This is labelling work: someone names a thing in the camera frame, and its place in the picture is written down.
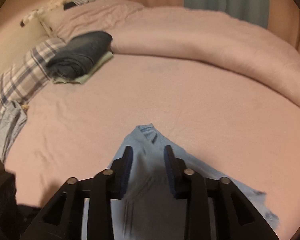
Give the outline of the white plush toy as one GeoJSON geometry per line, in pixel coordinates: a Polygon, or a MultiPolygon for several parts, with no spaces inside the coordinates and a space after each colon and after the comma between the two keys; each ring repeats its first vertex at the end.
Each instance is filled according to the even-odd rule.
{"type": "Polygon", "coordinates": [[[64,5],[65,2],[66,2],[66,0],[50,0],[45,5],[39,7],[38,9],[34,9],[33,11],[26,14],[22,18],[22,20],[20,22],[20,26],[24,27],[25,25],[27,25],[29,22],[31,22],[35,18],[38,18],[39,16],[41,16],[47,12],[50,12],[52,10],[55,10],[56,8],[64,5]]]}

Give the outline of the light blue denim pants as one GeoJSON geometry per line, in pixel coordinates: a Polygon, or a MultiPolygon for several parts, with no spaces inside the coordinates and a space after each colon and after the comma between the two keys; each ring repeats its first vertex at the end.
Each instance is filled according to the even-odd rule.
{"type": "MultiPolygon", "coordinates": [[[[164,162],[167,145],[185,161],[187,168],[214,180],[227,177],[168,140],[153,125],[136,127],[125,137],[113,159],[121,158],[127,146],[133,148],[127,192],[121,200],[110,201],[114,239],[185,239],[186,200],[175,199],[170,191],[164,162]]],[[[279,220],[265,206],[265,193],[229,179],[274,230],[279,220]]],[[[88,205],[89,200],[84,205],[82,239],[87,239],[88,205]]]]}

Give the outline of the pink duvet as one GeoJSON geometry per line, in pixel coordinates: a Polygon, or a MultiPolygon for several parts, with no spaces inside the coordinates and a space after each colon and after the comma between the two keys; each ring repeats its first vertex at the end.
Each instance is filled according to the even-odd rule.
{"type": "Polygon", "coordinates": [[[258,25],[217,11],[96,0],[63,10],[56,32],[68,41],[96,30],[113,37],[115,53],[207,62],[259,81],[300,107],[300,55],[258,25]]]}

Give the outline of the light denim garment at edge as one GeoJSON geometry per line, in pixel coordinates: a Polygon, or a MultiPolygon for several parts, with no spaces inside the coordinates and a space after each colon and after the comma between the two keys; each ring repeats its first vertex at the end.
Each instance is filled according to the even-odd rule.
{"type": "Polygon", "coordinates": [[[0,113],[0,160],[3,164],[26,121],[27,115],[16,101],[10,101],[0,113]]]}

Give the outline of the plaid pillow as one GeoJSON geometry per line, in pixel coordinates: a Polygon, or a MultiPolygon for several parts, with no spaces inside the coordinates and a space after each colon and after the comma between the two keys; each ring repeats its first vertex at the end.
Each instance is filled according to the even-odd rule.
{"type": "Polygon", "coordinates": [[[10,101],[20,105],[29,101],[49,81],[46,65],[65,46],[60,38],[49,38],[34,48],[0,74],[0,114],[10,101]]]}

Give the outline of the folded dark blue jeans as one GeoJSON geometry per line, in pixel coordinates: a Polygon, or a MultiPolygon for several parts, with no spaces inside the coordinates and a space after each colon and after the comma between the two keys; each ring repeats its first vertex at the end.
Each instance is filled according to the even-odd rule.
{"type": "Polygon", "coordinates": [[[112,40],[112,36],[104,31],[74,37],[47,63],[48,75],[74,80],[88,74],[108,51],[112,40]]]}

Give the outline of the pink bed sheet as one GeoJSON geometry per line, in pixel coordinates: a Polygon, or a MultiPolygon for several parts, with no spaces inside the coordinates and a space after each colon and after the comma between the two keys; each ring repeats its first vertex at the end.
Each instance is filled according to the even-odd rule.
{"type": "Polygon", "coordinates": [[[5,164],[20,204],[44,205],[69,177],[94,176],[136,126],[153,124],[266,192],[280,239],[300,226],[300,108],[247,77],[196,61],[117,54],[83,85],[46,85],[27,116],[5,164]]]}

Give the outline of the folded light green garment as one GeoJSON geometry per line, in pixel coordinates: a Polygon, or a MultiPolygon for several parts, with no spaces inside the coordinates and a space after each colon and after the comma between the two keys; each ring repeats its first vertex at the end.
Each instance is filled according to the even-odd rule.
{"type": "Polygon", "coordinates": [[[97,61],[97,63],[93,66],[93,68],[87,74],[79,76],[79,77],[77,77],[73,80],[69,80],[69,79],[66,79],[64,77],[54,77],[52,79],[52,83],[53,84],[71,83],[71,84],[80,84],[80,85],[82,85],[82,84],[86,83],[105,63],[107,63],[113,57],[114,57],[113,53],[108,51],[97,61]]]}

